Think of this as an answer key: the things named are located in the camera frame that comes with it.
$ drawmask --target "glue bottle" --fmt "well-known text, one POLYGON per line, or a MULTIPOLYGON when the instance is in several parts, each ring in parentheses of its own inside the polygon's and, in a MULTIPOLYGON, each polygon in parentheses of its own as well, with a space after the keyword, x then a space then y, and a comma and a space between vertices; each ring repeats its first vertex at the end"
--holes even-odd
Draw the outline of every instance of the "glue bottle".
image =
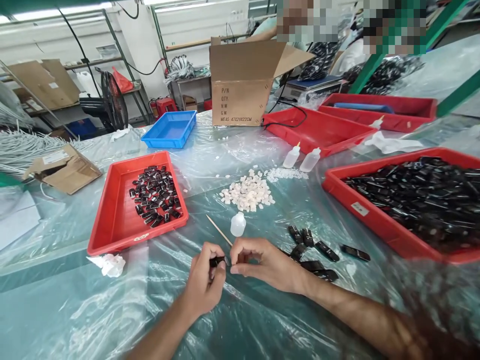
POLYGON ((307 156, 305 156, 303 162, 300 165, 300 171, 304 173, 311 172, 314 166, 320 160, 320 152, 321 150, 317 147, 316 149, 313 149, 309 154, 307 154, 307 156))
POLYGON ((285 160, 283 161, 283 167, 287 169, 293 168, 299 156, 300 156, 300 143, 298 143, 297 146, 294 146, 293 149, 288 152, 288 154, 285 157, 285 160))
POLYGON ((380 130, 380 127, 382 126, 382 123, 384 122, 384 117, 385 117, 385 115, 382 115, 381 118, 379 118, 378 120, 375 120, 370 126, 372 128, 380 130))
POLYGON ((245 226, 247 226, 247 221, 244 213, 239 211, 237 215, 231 218, 230 232, 236 238, 241 237, 244 234, 245 226))

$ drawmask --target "forearm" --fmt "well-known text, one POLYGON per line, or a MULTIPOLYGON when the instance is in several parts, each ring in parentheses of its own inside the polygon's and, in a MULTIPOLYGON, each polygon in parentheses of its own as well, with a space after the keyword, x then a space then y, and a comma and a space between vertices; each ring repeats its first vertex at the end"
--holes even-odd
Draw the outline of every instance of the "forearm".
POLYGON ((195 316, 184 306, 180 295, 162 316, 160 322, 135 346, 129 360, 171 359, 195 316))
POLYGON ((264 31, 264 32, 252 35, 250 37, 247 37, 243 42, 251 43, 256 41, 271 40, 275 36, 277 36, 277 27, 274 27, 268 31, 264 31))
POLYGON ((303 273, 300 293, 313 300, 388 358, 424 359, 411 319, 390 307, 303 273))

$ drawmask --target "red plastic bag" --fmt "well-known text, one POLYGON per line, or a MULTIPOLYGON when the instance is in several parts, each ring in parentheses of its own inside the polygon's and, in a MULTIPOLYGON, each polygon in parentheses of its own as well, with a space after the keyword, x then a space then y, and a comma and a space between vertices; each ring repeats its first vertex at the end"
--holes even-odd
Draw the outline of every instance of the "red plastic bag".
POLYGON ((120 91, 122 94, 125 94, 129 92, 130 90, 134 89, 134 84, 129 81, 125 76, 123 76, 121 73, 117 71, 115 66, 113 67, 113 78, 115 79, 118 87, 120 88, 120 91))

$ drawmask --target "digital scale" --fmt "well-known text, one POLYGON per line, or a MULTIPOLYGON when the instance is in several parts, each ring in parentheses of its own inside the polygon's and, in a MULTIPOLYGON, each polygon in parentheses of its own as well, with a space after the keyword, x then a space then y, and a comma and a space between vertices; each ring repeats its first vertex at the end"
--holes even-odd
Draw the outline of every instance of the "digital scale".
POLYGON ((298 101, 300 95, 306 93, 306 100, 308 101, 313 94, 338 93, 341 87, 342 77, 334 75, 328 75, 320 80, 290 80, 286 82, 281 96, 282 98, 298 101))

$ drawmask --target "blue object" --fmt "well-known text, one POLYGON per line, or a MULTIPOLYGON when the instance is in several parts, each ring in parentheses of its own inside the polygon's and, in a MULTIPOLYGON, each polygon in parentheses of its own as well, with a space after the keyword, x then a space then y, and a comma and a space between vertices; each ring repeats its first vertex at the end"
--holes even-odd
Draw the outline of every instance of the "blue object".
POLYGON ((89 136, 92 136, 98 130, 93 124, 92 120, 90 120, 88 117, 82 120, 70 122, 66 126, 70 129, 72 133, 82 139, 86 139, 89 136))
POLYGON ((169 111, 153 124, 150 130, 141 137, 141 140, 149 148, 181 149, 187 142, 196 122, 196 111, 169 111))
POLYGON ((341 109, 366 110, 366 111, 375 111, 379 113, 395 114, 395 111, 388 105, 337 102, 333 104, 333 107, 341 108, 341 109))

